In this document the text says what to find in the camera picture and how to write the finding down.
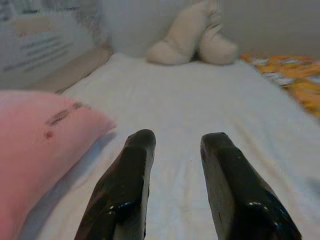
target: white bedsheet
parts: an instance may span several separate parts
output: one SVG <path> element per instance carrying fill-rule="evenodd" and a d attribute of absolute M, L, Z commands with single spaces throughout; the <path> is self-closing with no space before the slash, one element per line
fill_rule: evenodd
<path fill-rule="evenodd" d="M 115 54 L 65 95 L 113 117 L 117 128 L 40 201 L 21 240 L 73 239 L 95 184 L 140 129 L 157 141 L 147 240 L 218 239 L 200 156 L 202 135 L 213 132 L 227 133 L 244 152 L 304 239 L 320 239 L 320 127 L 244 62 L 158 66 Z"/>

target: red spot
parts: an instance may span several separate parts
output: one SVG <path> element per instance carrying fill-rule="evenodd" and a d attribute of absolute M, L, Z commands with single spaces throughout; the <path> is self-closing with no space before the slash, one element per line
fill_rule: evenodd
<path fill-rule="evenodd" d="M 48 131 L 45 136 L 46 136 L 47 139 L 51 139 L 53 137 L 53 135 L 54 134 L 53 134 L 52 131 Z"/>

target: patterned fabric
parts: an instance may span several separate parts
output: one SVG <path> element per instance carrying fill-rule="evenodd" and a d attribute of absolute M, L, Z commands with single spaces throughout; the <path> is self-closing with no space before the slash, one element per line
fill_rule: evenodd
<path fill-rule="evenodd" d="M 243 54 L 241 58 L 320 119 L 320 61 L 305 56 L 260 58 Z"/>

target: pink pillow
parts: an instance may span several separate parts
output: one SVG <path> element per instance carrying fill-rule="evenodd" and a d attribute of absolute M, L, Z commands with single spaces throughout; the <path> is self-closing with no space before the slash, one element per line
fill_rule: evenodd
<path fill-rule="evenodd" d="M 0 127 L 0 239 L 15 240 L 40 198 L 115 123 L 59 95 L 0 91 Z"/>

